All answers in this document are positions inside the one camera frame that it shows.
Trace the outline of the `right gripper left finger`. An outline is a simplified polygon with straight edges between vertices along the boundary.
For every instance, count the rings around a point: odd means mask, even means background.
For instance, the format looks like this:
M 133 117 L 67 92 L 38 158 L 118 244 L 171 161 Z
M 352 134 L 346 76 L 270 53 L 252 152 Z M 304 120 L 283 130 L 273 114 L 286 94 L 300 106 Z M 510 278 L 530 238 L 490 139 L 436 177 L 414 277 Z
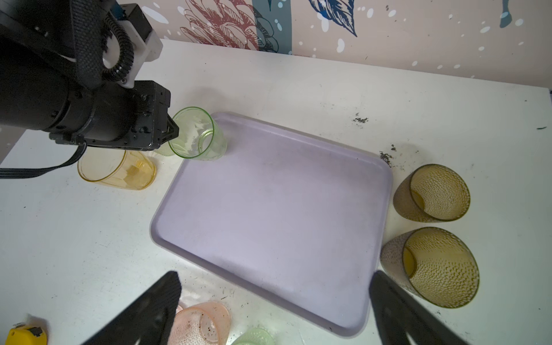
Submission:
M 176 271 L 164 274 L 86 344 L 167 344 L 181 296 Z

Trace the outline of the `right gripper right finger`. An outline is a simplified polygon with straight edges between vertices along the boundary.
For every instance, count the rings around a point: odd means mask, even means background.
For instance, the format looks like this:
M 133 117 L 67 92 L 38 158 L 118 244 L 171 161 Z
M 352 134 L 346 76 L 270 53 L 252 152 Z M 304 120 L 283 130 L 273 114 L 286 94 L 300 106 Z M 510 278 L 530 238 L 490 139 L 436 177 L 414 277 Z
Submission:
M 383 344 L 465 344 L 383 271 L 373 274 L 369 297 Z

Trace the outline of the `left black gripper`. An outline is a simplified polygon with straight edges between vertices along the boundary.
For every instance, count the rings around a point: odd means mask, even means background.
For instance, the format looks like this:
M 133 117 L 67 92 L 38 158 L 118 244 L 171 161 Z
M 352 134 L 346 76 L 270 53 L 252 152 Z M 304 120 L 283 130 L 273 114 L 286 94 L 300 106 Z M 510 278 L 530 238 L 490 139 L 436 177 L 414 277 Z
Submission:
M 179 135 L 169 116 L 171 92 L 151 80 L 125 89 L 105 83 L 69 94 L 49 138 L 58 144 L 121 150 L 156 150 Z

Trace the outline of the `bright green plastic cup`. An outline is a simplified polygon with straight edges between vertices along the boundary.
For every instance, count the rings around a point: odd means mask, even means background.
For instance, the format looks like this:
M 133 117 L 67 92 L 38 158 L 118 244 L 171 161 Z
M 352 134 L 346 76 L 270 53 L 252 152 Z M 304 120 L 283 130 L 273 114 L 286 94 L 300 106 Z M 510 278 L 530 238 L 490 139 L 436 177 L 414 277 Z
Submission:
M 187 160 L 217 160 L 227 151 L 227 140 L 214 118 L 196 106 L 181 109 L 172 120 L 179 135 L 164 143 L 155 153 Z

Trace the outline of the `pale green plastic cup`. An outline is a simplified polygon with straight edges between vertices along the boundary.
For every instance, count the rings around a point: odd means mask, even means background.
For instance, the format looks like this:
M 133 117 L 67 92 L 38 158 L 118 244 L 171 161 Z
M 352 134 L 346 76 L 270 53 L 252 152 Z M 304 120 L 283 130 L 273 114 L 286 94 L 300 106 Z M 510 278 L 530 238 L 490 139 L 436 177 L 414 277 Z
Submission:
M 275 341 L 266 330 L 254 328 L 239 336 L 232 345 L 275 345 Z

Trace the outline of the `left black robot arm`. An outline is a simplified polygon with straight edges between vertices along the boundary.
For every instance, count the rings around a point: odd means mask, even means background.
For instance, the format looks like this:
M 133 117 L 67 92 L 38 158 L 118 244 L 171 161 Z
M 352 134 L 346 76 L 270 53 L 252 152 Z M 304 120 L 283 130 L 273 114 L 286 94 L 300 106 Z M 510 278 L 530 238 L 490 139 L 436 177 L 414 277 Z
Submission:
M 138 80 L 162 43 L 137 4 L 1 3 L 1 123 L 74 145 L 153 151 L 179 134 L 170 92 Z

